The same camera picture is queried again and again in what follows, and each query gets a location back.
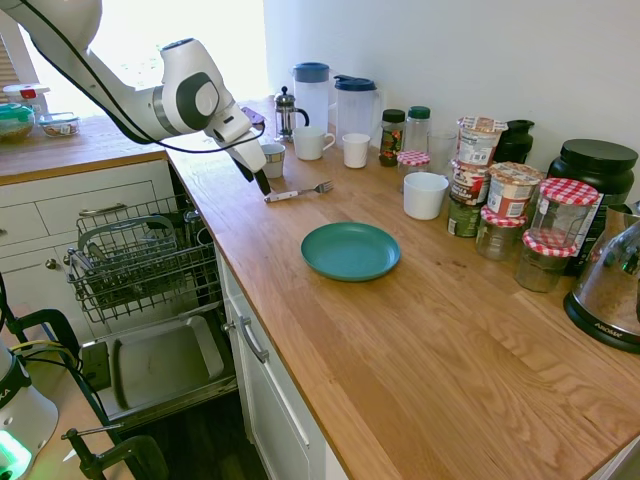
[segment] wire rack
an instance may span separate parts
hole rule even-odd
[[[80,218],[77,227],[67,280],[92,322],[221,297],[213,242],[184,196]]]

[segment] small white cup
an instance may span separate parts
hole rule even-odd
[[[325,145],[327,138],[331,141]],[[293,145],[296,149],[296,157],[300,160],[322,158],[322,152],[334,143],[336,143],[336,136],[332,133],[324,133],[320,127],[298,127],[293,130]]]
[[[363,168],[367,165],[367,152],[371,137],[364,133],[347,133],[342,137],[344,164],[349,168]]]
[[[267,158],[267,164],[262,171],[267,178],[280,178],[284,166],[284,152],[286,148],[279,143],[267,143],[262,145],[262,152]]]
[[[440,214],[449,186],[447,177],[416,172],[404,177],[404,213],[417,220],[432,220]]]

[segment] stainless steel kettle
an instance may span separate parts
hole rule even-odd
[[[609,205],[605,229],[564,299],[569,318],[601,342],[640,353],[640,202]]]

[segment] dishwasher tray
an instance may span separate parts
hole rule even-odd
[[[213,241],[186,197],[80,218],[67,281],[92,322],[169,302],[220,300]]]
[[[107,345],[111,386],[97,393],[111,422],[133,428],[237,388],[231,355],[212,317],[172,319],[86,345]]]

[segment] teal plate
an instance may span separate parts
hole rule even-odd
[[[400,260],[400,247],[387,232],[365,223],[330,223],[302,241],[302,256],[325,277],[366,282],[389,272]]]

